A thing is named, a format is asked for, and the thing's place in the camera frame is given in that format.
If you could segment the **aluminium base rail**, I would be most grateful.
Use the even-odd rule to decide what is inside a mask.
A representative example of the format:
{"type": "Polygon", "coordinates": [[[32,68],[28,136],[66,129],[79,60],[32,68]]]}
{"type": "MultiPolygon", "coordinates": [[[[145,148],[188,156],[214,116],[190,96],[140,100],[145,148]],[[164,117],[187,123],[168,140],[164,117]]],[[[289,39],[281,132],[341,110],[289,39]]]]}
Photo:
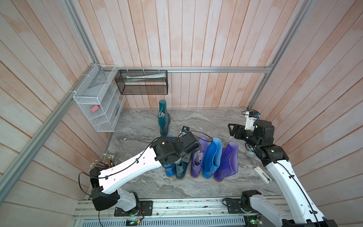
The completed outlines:
{"type": "MultiPolygon", "coordinates": [[[[145,218],[220,217],[231,216],[226,197],[151,199],[152,214],[145,218]]],[[[116,207],[96,211],[91,201],[79,201],[72,220],[116,219],[116,207]]]]}

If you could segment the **blue rain boot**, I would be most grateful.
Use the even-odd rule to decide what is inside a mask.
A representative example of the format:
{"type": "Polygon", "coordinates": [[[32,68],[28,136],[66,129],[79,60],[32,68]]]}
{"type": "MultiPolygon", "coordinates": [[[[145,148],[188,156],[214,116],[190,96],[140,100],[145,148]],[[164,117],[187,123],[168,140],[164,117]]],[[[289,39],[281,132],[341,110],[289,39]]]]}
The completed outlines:
{"type": "Polygon", "coordinates": [[[221,163],[222,151],[222,141],[219,138],[213,138],[204,156],[204,164],[202,169],[204,178],[210,179],[212,175],[218,170],[221,163]]]}
{"type": "Polygon", "coordinates": [[[168,177],[173,177],[176,174],[176,166],[175,163],[164,165],[165,174],[168,177]]]}

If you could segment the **black mesh wall basket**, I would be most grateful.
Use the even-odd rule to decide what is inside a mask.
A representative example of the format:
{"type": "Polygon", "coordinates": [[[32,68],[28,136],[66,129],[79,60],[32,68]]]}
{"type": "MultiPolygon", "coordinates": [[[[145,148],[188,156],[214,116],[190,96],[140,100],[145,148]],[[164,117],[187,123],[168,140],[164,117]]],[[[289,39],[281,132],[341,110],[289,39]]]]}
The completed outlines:
{"type": "Polygon", "coordinates": [[[168,73],[165,70],[118,70],[115,83],[122,95],[167,95],[169,90],[168,73]],[[126,76],[166,73],[167,77],[158,82],[127,82],[126,76]]]}

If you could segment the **purple rain boot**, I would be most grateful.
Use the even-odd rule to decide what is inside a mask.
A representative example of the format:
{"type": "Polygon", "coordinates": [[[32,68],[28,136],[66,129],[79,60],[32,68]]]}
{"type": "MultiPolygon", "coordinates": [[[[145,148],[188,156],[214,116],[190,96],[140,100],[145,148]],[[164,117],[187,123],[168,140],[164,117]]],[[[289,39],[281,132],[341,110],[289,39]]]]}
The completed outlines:
{"type": "Polygon", "coordinates": [[[209,145],[207,137],[201,137],[199,139],[201,148],[192,154],[191,165],[191,177],[198,178],[203,168],[204,156],[209,145]]]}
{"type": "Polygon", "coordinates": [[[220,167],[214,173],[217,182],[222,182],[225,178],[238,173],[238,150],[239,145],[233,141],[223,148],[220,167]]]}

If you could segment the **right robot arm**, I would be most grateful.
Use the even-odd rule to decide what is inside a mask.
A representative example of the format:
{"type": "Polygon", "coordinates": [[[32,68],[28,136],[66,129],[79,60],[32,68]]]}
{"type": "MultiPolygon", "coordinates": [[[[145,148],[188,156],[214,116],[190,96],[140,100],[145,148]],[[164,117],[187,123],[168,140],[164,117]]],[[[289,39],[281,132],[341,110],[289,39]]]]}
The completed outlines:
{"type": "Polygon", "coordinates": [[[294,173],[289,158],[282,147],[273,143],[274,126],[271,122],[256,119],[247,129],[245,125],[229,124],[229,133],[245,141],[277,182],[290,213],[268,201],[259,191],[244,191],[241,196],[242,211],[256,211],[277,227],[336,227],[317,208],[294,173]]]}

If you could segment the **pink eraser block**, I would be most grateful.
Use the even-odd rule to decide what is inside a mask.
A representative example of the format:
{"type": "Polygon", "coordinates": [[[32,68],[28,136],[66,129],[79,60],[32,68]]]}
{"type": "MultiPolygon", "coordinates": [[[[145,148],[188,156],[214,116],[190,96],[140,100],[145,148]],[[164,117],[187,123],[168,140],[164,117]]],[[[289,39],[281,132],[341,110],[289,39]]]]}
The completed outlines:
{"type": "Polygon", "coordinates": [[[93,107],[91,107],[91,109],[90,109],[90,111],[92,112],[92,113],[94,113],[94,112],[96,112],[98,109],[100,109],[100,105],[94,105],[93,107]]]}

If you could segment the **light blue box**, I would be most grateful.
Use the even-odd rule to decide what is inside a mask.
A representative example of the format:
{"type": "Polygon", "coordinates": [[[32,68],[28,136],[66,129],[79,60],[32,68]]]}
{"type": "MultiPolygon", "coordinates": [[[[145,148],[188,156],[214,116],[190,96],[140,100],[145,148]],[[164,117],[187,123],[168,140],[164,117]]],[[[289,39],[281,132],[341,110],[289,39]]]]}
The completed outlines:
{"type": "Polygon", "coordinates": [[[246,156],[252,159],[254,157],[254,152],[253,151],[248,151],[246,156]]]}

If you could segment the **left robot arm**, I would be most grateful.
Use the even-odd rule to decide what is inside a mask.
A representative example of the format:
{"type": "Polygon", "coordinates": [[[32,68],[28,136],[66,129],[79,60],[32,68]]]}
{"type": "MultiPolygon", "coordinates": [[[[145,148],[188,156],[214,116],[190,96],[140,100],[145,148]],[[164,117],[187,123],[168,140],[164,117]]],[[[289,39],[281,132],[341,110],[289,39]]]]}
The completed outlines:
{"type": "Polygon", "coordinates": [[[121,187],[139,175],[166,165],[175,164],[196,152],[201,144],[188,132],[182,137],[157,137],[141,153],[109,169],[94,167],[89,172],[92,185],[91,199],[96,211],[113,206],[135,213],[140,200],[135,192],[121,187]]]}

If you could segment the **teal rain boot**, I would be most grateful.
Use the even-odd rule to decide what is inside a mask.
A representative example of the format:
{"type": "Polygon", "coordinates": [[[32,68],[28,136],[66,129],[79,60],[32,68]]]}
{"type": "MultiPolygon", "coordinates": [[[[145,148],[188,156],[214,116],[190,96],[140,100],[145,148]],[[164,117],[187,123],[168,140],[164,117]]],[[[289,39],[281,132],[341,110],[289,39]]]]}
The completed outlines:
{"type": "Polygon", "coordinates": [[[175,165],[175,176],[177,179],[182,180],[185,177],[186,171],[187,171],[187,167],[188,167],[188,162],[184,162],[184,161],[179,161],[176,163],[175,165]]]}
{"type": "Polygon", "coordinates": [[[160,128],[160,135],[167,136],[169,131],[169,125],[171,122],[170,114],[167,110],[166,100],[162,99],[159,101],[159,113],[158,117],[158,125],[160,128]]]}

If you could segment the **paper in black basket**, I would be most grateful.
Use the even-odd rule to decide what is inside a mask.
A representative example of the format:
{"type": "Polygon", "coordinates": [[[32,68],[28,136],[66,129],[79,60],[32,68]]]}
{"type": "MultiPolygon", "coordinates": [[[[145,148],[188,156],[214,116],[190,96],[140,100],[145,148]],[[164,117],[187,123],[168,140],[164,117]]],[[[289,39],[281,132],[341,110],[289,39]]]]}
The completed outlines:
{"type": "Polygon", "coordinates": [[[156,74],[147,74],[147,75],[131,75],[128,74],[126,76],[127,82],[158,82],[166,79],[166,73],[156,73],[156,74]]]}

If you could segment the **white remote device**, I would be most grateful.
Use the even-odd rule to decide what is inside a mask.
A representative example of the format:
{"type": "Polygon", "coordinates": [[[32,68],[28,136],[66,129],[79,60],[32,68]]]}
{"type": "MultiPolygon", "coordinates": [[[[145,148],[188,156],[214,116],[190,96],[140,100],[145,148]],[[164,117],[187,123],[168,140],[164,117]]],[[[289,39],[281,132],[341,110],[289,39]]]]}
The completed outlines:
{"type": "Polygon", "coordinates": [[[271,182],[271,178],[259,166],[255,167],[253,171],[264,184],[269,184],[271,182]]]}

